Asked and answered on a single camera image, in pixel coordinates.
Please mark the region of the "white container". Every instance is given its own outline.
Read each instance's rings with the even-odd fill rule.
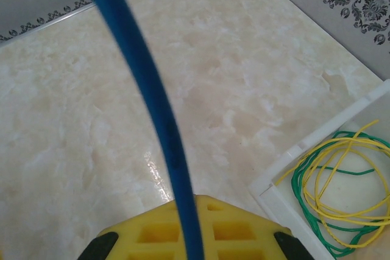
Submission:
[[[383,82],[377,89],[346,108],[322,127],[285,152],[267,171],[250,186],[250,192],[269,218],[291,229],[315,259],[332,260],[333,257],[314,235],[304,217],[291,190],[291,176],[286,177],[278,186],[275,182],[289,169],[294,167],[298,159],[321,141],[328,140],[337,130],[357,131],[362,126],[379,119],[380,121],[364,132],[390,142],[390,80]],[[362,151],[383,172],[390,184],[390,159],[383,153],[371,150]],[[348,154],[340,169],[363,171],[371,167],[360,157]],[[322,201],[332,207],[346,212],[368,208],[385,197],[383,185],[375,172],[362,176],[336,173]],[[385,207],[375,215],[383,215]],[[335,232],[342,240],[349,242],[352,233]],[[327,240],[333,239],[323,232]]]

